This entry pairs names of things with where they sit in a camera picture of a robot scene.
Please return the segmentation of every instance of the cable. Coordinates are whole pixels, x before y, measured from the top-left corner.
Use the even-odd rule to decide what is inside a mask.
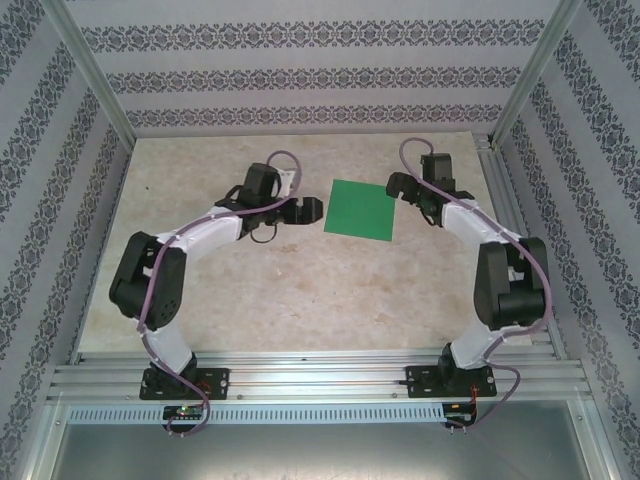
[[[488,366],[490,366],[491,368],[495,368],[496,370],[507,370],[507,371],[510,371],[510,372],[512,372],[512,373],[514,373],[516,375],[516,380],[515,380],[513,386],[511,387],[511,389],[504,395],[504,397],[502,399],[500,399],[500,401],[491,410],[489,410],[489,412],[487,412],[480,420],[478,420],[476,423],[474,423],[473,425],[471,425],[469,427],[469,429],[476,428],[476,427],[478,427],[478,425],[482,424],[482,422],[487,417],[489,417],[490,415],[495,413],[496,410],[501,408],[505,404],[505,402],[507,400],[509,400],[509,398],[511,398],[511,396],[515,393],[516,389],[520,385],[520,381],[521,381],[521,378],[522,378],[521,375],[520,375],[520,372],[518,372],[518,370],[515,369],[514,367],[509,367],[509,366],[506,366],[506,365],[496,365],[495,363],[489,362],[489,356],[507,338],[516,337],[516,336],[520,336],[520,335],[530,335],[532,333],[539,332],[540,330],[542,330],[549,323],[549,319],[551,318],[551,315],[553,314],[553,310],[552,310],[553,298],[552,298],[552,295],[551,295],[551,285],[549,284],[549,279],[547,278],[547,275],[545,274],[544,269],[542,268],[542,266],[536,261],[535,258],[533,258],[533,255],[531,255],[531,253],[529,253],[529,251],[526,248],[524,248],[522,245],[520,245],[520,243],[518,243],[518,241],[515,238],[513,238],[511,235],[509,235],[505,231],[504,227],[499,225],[495,220],[493,220],[491,217],[489,217],[486,213],[484,213],[478,207],[473,207],[473,206],[469,205],[468,203],[460,201],[457,198],[455,198],[454,196],[449,195],[444,190],[441,190],[438,187],[436,187],[435,185],[432,185],[429,182],[424,181],[422,179],[422,177],[420,177],[411,168],[411,166],[409,165],[409,162],[407,162],[407,159],[404,156],[404,147],[409,142],[419,142],[419,143],[423,143],[423,144],[427,145],[429,147],[429,149],[430,149],[430,154],[433,154],[434,147],[433,147],[433,144],[429,140],[425,140],[424,138],[420,138],[420,137],[409,137],[409,138],[405,139],[400,144],[400,149],[399,149],[399,152],[398,152],[399,155],[400,155],[400,161],[402,162],[404,167],[407,169],[407,171],[411,174],[411,176],[413,178],[415,178],[420,185],[428,188],[429,190],[431,190],[434,193],[437,193],[441,197],[446,198],[447,200],[449,200],[453,204],[458,205],[459,207],[462,207],[465,210],[468,210],[471,213],[473,213],[474,215],[476,215],[489,228],[491,228],[493,231],[495,231],[497,234],[499,234],[502,238],[507,240],[511,245],[513,245],[518,250],[518,252],[520,252],[520,254],[529,261],[529,263],[531,264],[531,266],[533,267],[535,272],[538,274],[538,277],[540,278],[540,281],[542,282],[542,288],[544,289],[545,306],[544,306],[544,313],[542,315],[542,318],[540,320],[538,320],[536,323],[534,323],[533,325],[531,325],[529,328],[526,328],[524,330],[511,331],[511,332],[504,333],[502,336],[498,337],[491,345],[489,345],[489,347],[485,350],[484,354],[482,355],[482,358],[484,359],[484,361],[486,362],[486,364]]]
[[[471,412],[471,416],[473,417],[476,413],[478,413],[478,387],[471,385],[471,402],[469,405],[473,405],[473,412]]]
[[[209,402],[209,397],[200,388],[196,387],[194,384],[192,384],[187,379],[182,378],[179,373],[174,372],[166,363],[164,363],[162,360],[160,360],[158,354],[154,351],[153,347],[149,343],[149,340],[147,339],[146,334],[147,334],[148,329],[147,329],[147,326],[145,325],[145,323],[147,321],[147,315],[149,314],[149,309],[151,308],[151,301],[152,301],[152,297],[153,297],[153,291],[155,289],[156,281],[158,279],[158,271],[159,271],[158,267],[160,266],[160,263],[162,262],[162,258],[164,257],[166,251],[169,249],[171,244],[173,242],[175,242],[178,238],[180,238],[182,235],[187,233],[189,230],[191,230],[192,228],[197,227],[198,225],[201,225],[201,224],[206,223],[206,222],[211,222],[213,220],[217,220],[219,218],[236,217],[236,216],[241,216],[241,215],[253,215],[253,214],[256,214],[256,213],[264,213],[264,212],[276,209],[276,208],[284,205],[291,198],[293,198],[296,195],[296,193],[298,192],[298,188],[300,187],[300,182],[302,180],[302,166],[300,165],[300,160],[298,160],[298,157],[296,157],[293,153],[291,153],[291,152],[289,152],[287,150],[276,150],[271,155],[269,155],[269,157],[267,158],[267,165],[269,165],[271,163],[271,160],[276,155],[287,155],[296,164],[296,173],[295,173],[295,175],[293,177],[293,181],[291,182],[292,187],[291,187],[291,191],[289,192],[289,195],[287,195],[284,198],[281,198],[280,200],[278,200],[275,203],[272,203],[271,205],[267,205],[266,207],[252,208],[252,209],[248,209],[248,210],[240,210],[238,212],[224,212],[224,213],[219,213],[217,215],[208,215],[208,216],[205,216],[205,217],[198,218],[198,219],[194,220],[193,222],[191,222],[191,223],[185,225],[184,227],[180,228],[179,230],[176,231],[176,233],[174,233],[171,237],[169,237],[169,239],[165,242],[165,244],[162,245],[162,247],[160,247],[160,251],[158,252],[158,255],[156,256],[155,262],[153,263],[153,271],[151,272],[151,277],[149,278],[149,285],[147,287],[147,292],[146,292],[145,297],[144,297],[144,303],[142,304],[142,310],[140,312],[140,318],[138,319],[138,325],[136,327],[136,330],[140,333],[140,337],[142,339],[142,344],[144,345],[145,350],[147,351],[147,353],[149,354],[149,356],[151,357],[153,362],[158,367],[160,367],[164,372],[166,372],[167,374],[169,374],[170,376],[172,376],[173,378],[178,380],[180,383],[182,383],[186,387],[188,387],[191,390],[193,390],[194,392],[196,392],[198,394],[198,396],[200,398],[202,398],[203,405],[204,405],[204,407],[206,408],[206,411],[207,411],[207,413],[206,413],[204,419],[202,420],[202,422],[200,422],[198,425],[193,427],[188,432],[180,433],[179,434],[180,437],[187,437],[187,436],[190,436],[190,435],[194,435],[194,434],[198,433],[200,430],[202,430],[205,427],[205,425],[209,421],[209,418],[211,417],[211,404]],[[173,430],[171,430],[171,421],[169,421],[167,423],[167,431],[169,432],[169,435],[173,435],[175,433]]]
[[[255,243],[259,243],[261,245],[264,245],[265,243],[271,242],[274,238],[276,238],[277,235],[278,235],[278,224],[277,223],[273,224],[273,235],[271,235],[271,238],[269,240],[256,240],[256,237],[253,236],[253,230],[251,230],[251,232],[249,232],[249,237],[251,237],[251,240],[253,240]]]
[[[432,227],[436,226],[436,222],[431,217],[429,217],[429,215],[424,213],[422,210],[420,210],[420,213],[422,214],[422,218],[424,218],[430,226]]]

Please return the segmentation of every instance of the metal bracket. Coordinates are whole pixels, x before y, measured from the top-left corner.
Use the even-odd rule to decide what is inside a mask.
[[[491,367],[456,369],[447,383],[442,381],[437,365],[408,366],[405,375],[406,380],[398,383],[407,386],[409,398],[471,397],[474,386],[477,397],[495,397],[498,394]]]
[[[156,374],[157,371],[153,368],[147,368],[144,371],[140,385],[140,400],[201,400],[200,396],[191,389],[186,394],[179,396],[173,391],[164,392],[151,388],[149,385],[157,383],[154,382]],[[229,390],[229,369],[198,368],[193,384],[202,389],[209,400],[226,400]]]

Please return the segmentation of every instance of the green square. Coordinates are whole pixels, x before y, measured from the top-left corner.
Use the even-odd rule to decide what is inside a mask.
[[[324,231],[390,242],[394,211],[382,185],[334,180]]]

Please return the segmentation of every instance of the aluminum frame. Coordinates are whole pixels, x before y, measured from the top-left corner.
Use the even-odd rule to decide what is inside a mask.
[[[498,117],[496,126],[491,133],[494,145],[502,145],[509,135],[511,126],[520,114],[520,110],[522,110],[544,67],[553,55],[553,51],[581,4],[581,0],[559,0],[558,6],[547,22],[540,40],[538,40],[527,65],[516,82],[513,92]]]
[[[73,19],[65,0],[42,0],[47,17],[73,55],[78,68],[93,90],[107,118],[116,129],[127,153],[132,153],[136,143],[136,135],[131,122],[120,105],[116,94],[109,85],[89,44]]]
[[[524,223],[514,208],[513,192],[499,153],[493,150],[486,136],[475,136],[474,140],[496,215],[507,228],[523,232]],[[521,371],[522,383],[513,401],[566,401],[591,479],[620,479],[581,361],[567,359],[554,322],[545,331],[531,336],[531,341],[530,346],[503,345],[492,357],[498,364],[513,365]],[[391,411],[399,406],[402,410],[420,405],[441,408],[445,402],[469,400],[410,399],[406,387],[398,384],[404,380],[405,366],[436,364],[439,355],[440,349],[277,354],[205,352],[198,354],[198,359],[203,367],[230,369],[228,400],[212,402],[214,410],[218,407],[260,412],[265,406],[271,410],[291,410],[300,406],[375,405],[385,409],[388,406]],[[55,369],[23,480],[51,477],[64,429],[74,408],[94,406],[126,413],[141,406],[160,408],[177,403],[138,399],[142,371],[148,366],[148,358],[143,353],[78,354],[75,359],[73,365]],[[500,398],[511,387],[512,377],[496,371],[495,378]],[[479,399],[482,403],[495,400]],[[113,417],[114,423],[122,421],[122,413],[116,417]],[[411,415],[398,421],[433,420],[409,417]],[[254,423],[261,423],[257,415]]]

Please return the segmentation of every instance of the white robotic arm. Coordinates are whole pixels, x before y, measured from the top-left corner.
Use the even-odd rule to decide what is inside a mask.
[[[461,200],[474,210],[481,210],[475,200]],[[477,215],[470,210],[453,203],[442,206],[442,226],[445,230],[456,235],[469,248],[478,251],[480,245],[497,242],[507,245],[508,242],[499,233],[491,229]],[[506,233],[515,239],[520,239],[520,235],[506,228]],[[513,269],[509,270],[509,276],[513,280],[519,279],[521,275]],[[503,336],[508,331],[524,330],[526,327],[520,325],[507,325],[498,330],[490,330],[475,316],[465,332],[451,343],[451,353],[458,368],[465,370],[480,368],[486,365],[484,352],[497,338]]]
[[[262,223],[306,225],[322,218],[322,202],[315,197],[305,197],[302,206],[298,199],[289,196],[295,178],[295,170],[279,170],[269,165],[254,163],[248,170],[243,185],[233,187],[222,200],[216,202],[201,218],[208,221],[188,228],[172,230],[155,236],[138,232],[129,243],[112,282],[109,298],[123,315],[138,319],[142,313],[151,275],[155,275],[152,301],[144,325],[143,335],[154,353],[153,375],[145,379],[153,381],[153,389],[167,391],[171,396],[185,393],[185,386],[167,375],[161,365],[195,383],[197,360],[185,342],[175,318],[182,301],[184,276],[190,265],[217,248],[240,240]],[[278,208],[266,209],[277,201]],[[155,260],[163,245],[169,243],[162,261],[156,267]]]
[[[437,371],[428,371],[425,377],[423,370],[420,396],[464,396],[471,386],[486,385],[491,375],[486,361],[489,348],[505,334],[527,329],[545,311],[541,279],[502,234],[516,240],[545,272],[546,249],[538,238],[522,238],[505,228],[496,232],[487,225],[473,196],[456,190],[448,154],[423,155],[421,163],[423,179],[461,204],[450,202],[401,172],[389,177],[387,195],[416,205],[429,225],[455,234],[478,252],[478,263],[473,292],[476,316],[467,330],[444,348]],[[408,382],[412,381],[415,376],[408,375]],[[488,396],[495,395],[495,387],[490,390]]]

